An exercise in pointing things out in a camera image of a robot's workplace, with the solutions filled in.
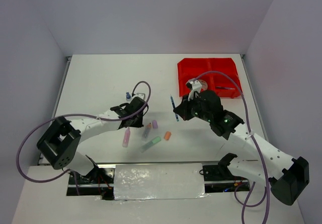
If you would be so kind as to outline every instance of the blue pen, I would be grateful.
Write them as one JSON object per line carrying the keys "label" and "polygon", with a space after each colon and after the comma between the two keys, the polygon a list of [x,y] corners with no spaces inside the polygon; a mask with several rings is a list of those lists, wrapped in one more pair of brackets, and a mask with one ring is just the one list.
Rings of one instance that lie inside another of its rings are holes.
{"label": "blue pen", "polygon": [[[175,109],[176,108],[175,102],[174,102],[173,97],[171,95],[170,95],[170,99],[171,99],[173,109]],[[176,116],[177,122],[179,122],[179,117],[178,117],[177,113],[175,113],[175,116]]]}

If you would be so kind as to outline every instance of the white table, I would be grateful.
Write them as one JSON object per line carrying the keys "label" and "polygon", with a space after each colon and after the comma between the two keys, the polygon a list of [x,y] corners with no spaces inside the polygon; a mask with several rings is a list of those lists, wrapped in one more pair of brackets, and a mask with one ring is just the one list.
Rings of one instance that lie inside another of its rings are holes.
{"label": "white table", "polygon": [[[152,87],[150,110],[144,123],[158,121],[158,131],[150,138],[166,131],[173,133],[169,142],[162,141],[141,154],[143,129],[133,129],[128,148],[122,148],[124,130],[107,132],[88,139],[78,150],[98,163],[155,163],[219,161],[227,153],[236,153],[252,159],[238,146],[217,137],[206,122],[199,119],[177,122],[172,112],[170,95],[175,103],[178,97],[177,63],[185,57],[231,57],[237,67],[250,112],[251,126],[264,136],[251,88],[238,54],[151,54],[151,55],[74,55],[59,98],[56,115],[66,113],[99,114],[125,100],[140,80]],[[146,92],[144,86],[139,92]],[[245,118],[242,100],[222,99],[222,104],[241,118]],[[48,179],[57,175],[51,166],[34,166],[28,175]],[[57,223],[241,223],[241,205],[232,193],[212,193],[205,198],[189,200],[101,201],[95,196],[66,196],[68,176],[46,184],[26,181],[13,224]],[[238,195],[244,200],[247,192]],[[257,186],[249,204],[263,196],[263,187]],[[246,222],[262,223],[265,205],[246,210]],[[271,197],[268,223],[304,224],[297,202],[286,206]]]}
{"label": "white table", "polygon": [[[125,93],[132,91],[141,80],[152,88],[149,112],[143,123],[156,119],[158,130],[149,138],[163,138],[171,131],[170,141],[162,141],[141,154],[143,128],[132,129],[128,148],[122,147],[124,129],[106,132],[83,142],[78,151],[97,163],[155,163],[219,161],[227,153],[236,153],[245,159],[252,156],[240,151],[222,137],[217,137],[207,122],[200,119],[177,122],[172,112],[170,95],[176,105],[179,98],[177,63],[186,57],[232,58],[236,64],[253,130],[264,136],[245,68],[239,54],[126,54],[73,55],[57,106],[56,116],[67,113],[99,114],[125,102]],[[145,85],[137,89],[147,93]],[[225,109],[245,119],[242,99],[222,99]]]}

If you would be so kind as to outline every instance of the red box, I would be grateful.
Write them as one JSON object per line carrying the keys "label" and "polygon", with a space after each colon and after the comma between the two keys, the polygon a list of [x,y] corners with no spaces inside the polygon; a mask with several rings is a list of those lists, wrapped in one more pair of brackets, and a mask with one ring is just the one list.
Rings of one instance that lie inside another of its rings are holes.
{"label": "red box", "polygon": [[[209,70],[220,71],[228,75],[241,89],[236,65],[231,58],[184,58],[178,63],[179,96],[182,97],[190,92],[186,86],[188,80]],[[235,85],[220,74],[209,73],[199,80],[203,84],[202,91],[213,90],[219,97],[240,96]]]}

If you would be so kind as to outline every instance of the wall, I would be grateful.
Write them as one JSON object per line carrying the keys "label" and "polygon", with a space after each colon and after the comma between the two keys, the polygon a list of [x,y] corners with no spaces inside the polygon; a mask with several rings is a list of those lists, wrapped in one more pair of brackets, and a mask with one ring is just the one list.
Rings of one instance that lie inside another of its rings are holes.
{"label": "wall", "polygon": [[[24,180],[15,156],[24,136],[53,111],[65,58],[30,0],[0,0],[0,223],[11,223]],[[23,149],[35,164],[36,134]]]}
{"label": "wall", "polygon": [[305,223],[320,223],[322,202],[322,0],[274,0],[246,53],[270,141],[310,163],[299,198]]}
{"label": "wall", "polygon": [[272,0],[33,0],[65,55],[245,53]]}

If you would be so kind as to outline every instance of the pink marker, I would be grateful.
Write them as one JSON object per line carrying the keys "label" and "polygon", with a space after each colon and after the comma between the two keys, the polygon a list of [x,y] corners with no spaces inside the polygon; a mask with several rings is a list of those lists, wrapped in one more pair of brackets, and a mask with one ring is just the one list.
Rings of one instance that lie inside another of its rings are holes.
{"label": "pink marker", "polygon": [[123,139],[122,147],[127,147],[129,145],[130,134],[131,134],[130,128],[128,127],[125,130],[125,133],[124,133],[124,139]]}

